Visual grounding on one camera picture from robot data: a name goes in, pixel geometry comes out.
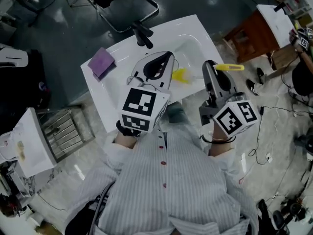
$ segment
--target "white striped shirt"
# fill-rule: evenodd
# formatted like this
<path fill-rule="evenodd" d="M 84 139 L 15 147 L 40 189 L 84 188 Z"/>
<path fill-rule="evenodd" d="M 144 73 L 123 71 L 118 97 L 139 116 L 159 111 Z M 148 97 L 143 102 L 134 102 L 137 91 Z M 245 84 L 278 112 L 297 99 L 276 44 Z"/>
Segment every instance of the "white striped shirt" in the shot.
<path fill-rule="evenodd" d="M 234 150 L 207 156 L 191 126 L 158 127 L 140 137 L 133 150 L 107 144 L 77 190 L 72 219 L 87 202 L 113 185 L 95 234 L 245 235 L 248 224 L 258 233 L 253 200 L 230 176 Z"/>

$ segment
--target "white sink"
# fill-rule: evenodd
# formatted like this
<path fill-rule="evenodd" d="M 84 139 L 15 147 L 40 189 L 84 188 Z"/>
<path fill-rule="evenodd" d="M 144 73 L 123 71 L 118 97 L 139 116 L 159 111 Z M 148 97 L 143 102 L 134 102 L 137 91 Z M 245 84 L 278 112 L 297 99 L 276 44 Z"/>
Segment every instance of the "white sink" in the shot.
<path fill-rule="evenodd" d="M 98 82 L 87 66 L 81 65 L 91 96 L 107 132 L 116 129 L 117 104 L 122 85 L 126 84 L 136 63 L 146 55 L 160 51 L 174 54 L 180 68 L 188 68 L 195 77 L 202 77 L 202 65 L 206 60 L 222 63 L 218 51 L 196 15 L 173 20 L 151 28 L 150 41 L 154 47 L 147 49 L 137 44 L 135 36 L 111 46 L 107 51 L 115 59 L 116 68 Z M 190 85 L 172 81 L 171 102 L 175 102 L 204 89 L 203 79 L 195 79 Z"/>

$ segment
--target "gray floor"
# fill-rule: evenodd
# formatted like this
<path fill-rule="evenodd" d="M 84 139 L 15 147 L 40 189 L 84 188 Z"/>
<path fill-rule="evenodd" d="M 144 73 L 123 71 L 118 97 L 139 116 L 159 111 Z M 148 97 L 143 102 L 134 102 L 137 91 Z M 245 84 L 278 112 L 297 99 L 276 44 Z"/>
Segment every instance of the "gray floor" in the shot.
<path fill-rule="evenodd" d="M 53 0 L 34 0 L 38 8 Z M 255 10 L 251 0 L 155 0 L 159 14 L 146 22 L 152 27 L 196 14 L 210 35 L 220 36 L 237 26 Z M 274 0 L 255 0 L 275 4 Z M 130 17 L 136 17 L 133 11 Z M 131 36 L 118 34 L 99 17 L 91 6 L 70 8 L 66 0 L 56 0 L 37 18 L 32 27 L 18 27 L 11 45 L 19 49 L 37 49 L 43 55 L 47 84 L 52 91 L 51 106 L 64 106 L 88 88 L 80 65 L 100 48 L 108 48 Z"/>

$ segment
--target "faucet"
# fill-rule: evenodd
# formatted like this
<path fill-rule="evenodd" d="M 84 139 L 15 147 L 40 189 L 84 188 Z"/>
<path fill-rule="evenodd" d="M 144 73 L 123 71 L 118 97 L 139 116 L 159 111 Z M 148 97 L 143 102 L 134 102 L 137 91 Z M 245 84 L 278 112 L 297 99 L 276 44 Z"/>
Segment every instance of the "faucet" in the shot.
<path fill-rule="evenodd" d="M 153 31 L 143 26 L 140 21 L 134 21 L 132 24 L 132 29 L 137 38 L 137 44 L 139 46 L 146 46 L 148 49 L 153 47 L 153 44 L 148 37 L 153 35 Z"/>

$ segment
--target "purple sponge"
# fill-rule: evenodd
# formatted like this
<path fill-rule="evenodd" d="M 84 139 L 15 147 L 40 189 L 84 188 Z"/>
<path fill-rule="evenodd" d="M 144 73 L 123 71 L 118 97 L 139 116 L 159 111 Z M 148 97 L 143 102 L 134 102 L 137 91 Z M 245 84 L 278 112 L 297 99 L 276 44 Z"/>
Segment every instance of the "purple sponge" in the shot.
<path fill-rule="evenodd" d="M 114 58 L 101 47 L 90 60 L 88 66 L 92 70 L 94 77 L 100 80 L 115 67 L 114 61 Z"/>

